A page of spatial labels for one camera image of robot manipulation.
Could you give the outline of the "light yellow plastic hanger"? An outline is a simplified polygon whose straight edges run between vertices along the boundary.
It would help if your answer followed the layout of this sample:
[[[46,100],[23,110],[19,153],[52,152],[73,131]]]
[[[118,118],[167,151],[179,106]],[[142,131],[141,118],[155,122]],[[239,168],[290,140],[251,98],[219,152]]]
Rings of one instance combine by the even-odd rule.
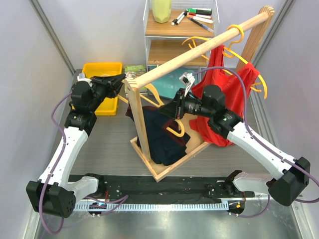
[[[160,96],[159,96],[159,94],[158,94],[158,91],[157,91],[157,89],[153,86],[153,84],[152,84],[152,83],[149,83],[149,84],[146,85],[145,87],[146,87],[149,91],[151,91],[151,92],[153,93],[153,95],[154,95],[154,97],[155,97],[155,99],[156,99],[156,101],[157,101],[158,103],[155,103],[155,102],[151,101],[149,98],[145,97],[145,96],[142,95],[142,94],[140,94],[140,97],[142,97],[144,100],[148,101],[149,103],[151,103],[152,105],[154,105],[154,106],[157,107],[157,108],[163,106],[163,105],[164,105],[164,102],[160,99]],[[166,130],[167,130],[168,132],[172,133],[173,135],[177,136],[177,137],[182,137],[182,136],[184,136],[184,134],[185,134],[185,128],[184,128],[183,123],[182,123],[181,120],[179,120],[179,119],[176,119],[176,120],[174,120],[174,121],[175,121],[175,122],[177,123],[177,125],[178,125],[178,131],[172,129],[170,126],[168,126],[168,127],[166,128]]]

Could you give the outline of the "navy blue tank top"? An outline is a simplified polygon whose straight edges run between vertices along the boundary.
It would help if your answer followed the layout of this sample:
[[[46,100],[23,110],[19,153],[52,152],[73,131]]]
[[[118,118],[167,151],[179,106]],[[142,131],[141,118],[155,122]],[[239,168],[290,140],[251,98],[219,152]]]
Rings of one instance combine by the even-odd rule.
[[[153,106],[144,106],[143,114],[151,158],[156,164],[169,166],[186,156],[186,144],[190,136],[185,133],[177,137],[166,129],[170,127],[179,131],[174,119],[160,114]]]

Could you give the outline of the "red tank top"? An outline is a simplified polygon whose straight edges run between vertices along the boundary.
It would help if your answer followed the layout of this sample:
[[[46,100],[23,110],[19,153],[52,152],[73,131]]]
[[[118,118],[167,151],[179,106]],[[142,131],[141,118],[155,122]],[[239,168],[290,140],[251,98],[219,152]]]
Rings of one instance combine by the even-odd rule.
[[[246,95],[249,96],[251,86],[260,74],[251,63],[246,64],[238,72],[246,88]],[[206,71],[202,81],[192,87],[192,93],[197,97],[202,97],[202,92],[207,85],[217,85],[226,96],[226,107],[239,116],[243,116],[244,97],[240,81],[235,75],[226,75],[221,69]],[[215,144],[220,147],[227,147],[232,143],[223,137],[215,134],[208,126],[208,118],[198,116],[189,121],[190,128],[197,131],[204,141]]]

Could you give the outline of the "orange yellow plastic hanger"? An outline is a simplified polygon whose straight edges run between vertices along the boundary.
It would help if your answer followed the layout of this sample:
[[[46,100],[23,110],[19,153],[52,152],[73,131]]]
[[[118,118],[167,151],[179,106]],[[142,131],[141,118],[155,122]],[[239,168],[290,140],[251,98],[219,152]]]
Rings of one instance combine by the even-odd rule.
[[[243,39],[244,39],[244,31],[242,29],[242,27],[240,27],[239,25],[236,25],[236,24],[232,24],[230,25],[227,30],[231,29],[231,28],[235,28],[237,30],[239,30],[240,32],[240,39],[239,40],[235,40],[235,41],[232,41],[228,47],[223,47],[223,50],[222,50],[222,54],[228,58],[238,58],[239,61],[241,61],[242,63],[244,63],[245,65],[247,65],[249,62],[243,58],[241,55],[239,55],[238,53],[236,53],[235,51],[233,51],[231,49],[232,45],[235,44],[235,43],[239,43],[241,42]],[[209,39],[208,38],[205,38],[205,37],[200,37],[200,36],[192,36],[192,37],[189,37],[187,38],[182,44],[184,44],[185,42],[187,42],[188,40],[191,40],[192,41],[192,44],[191,45],[190,43],[188,44],[189,48],[190,49],[193,49],[194,47],[196,47],[196,43],[195,43],[195,40],[196,39],[200,39],[200,40],[204,40],[204,41],[208,41]],[[260,82],[257,82],[257,83],[253,83],[252,86],[250,87],[251,90],[255,91],[255,92],[261,92],[262,90],[259,90],[257,88],[255,88],[256,85],[262,85],[263,86],[263,90],[264,90],[264,99],[267,98],[268,96],[268,87],[267,87],[267,84],[264,80],[264,78],[262,77],[261,74],[258,75],[258,78],[260,80]]]

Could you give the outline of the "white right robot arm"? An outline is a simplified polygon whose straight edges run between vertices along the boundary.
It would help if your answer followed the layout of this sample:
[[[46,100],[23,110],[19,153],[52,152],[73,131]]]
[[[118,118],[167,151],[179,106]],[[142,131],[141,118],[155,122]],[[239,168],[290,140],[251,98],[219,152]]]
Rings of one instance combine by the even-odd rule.
[[[229,196],[251,191],[268,194],[283,206],[291,205],[309,184],[310,162],[303,157],[295,159],[266,141],[226,108],[225,100],[217,85],[206,86],[200,99],[181,88],[159,112],[179,120],[185,114],[207,117],[210,131],[245,150],[268,171],[263,175],[234,171],[225,184]]]

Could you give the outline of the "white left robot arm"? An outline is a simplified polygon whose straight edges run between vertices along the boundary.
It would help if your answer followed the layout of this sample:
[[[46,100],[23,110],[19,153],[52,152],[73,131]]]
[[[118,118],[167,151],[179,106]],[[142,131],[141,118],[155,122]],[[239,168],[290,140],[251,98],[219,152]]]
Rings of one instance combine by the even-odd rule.
[[[125,74],[93,76],[83,73],[71,87],[70,112],[66,117],[61,141],[49,165],[37,181],[29,181],[26,192],[36,212],[69,217],[78,201],[91,195],[96,199],[106,193],[105,183],[97,174],[85,174],[69,183],[70,171],[80,149],[90,136],[96,123],[96,109],[104,99],[115,98],[123,85]]]

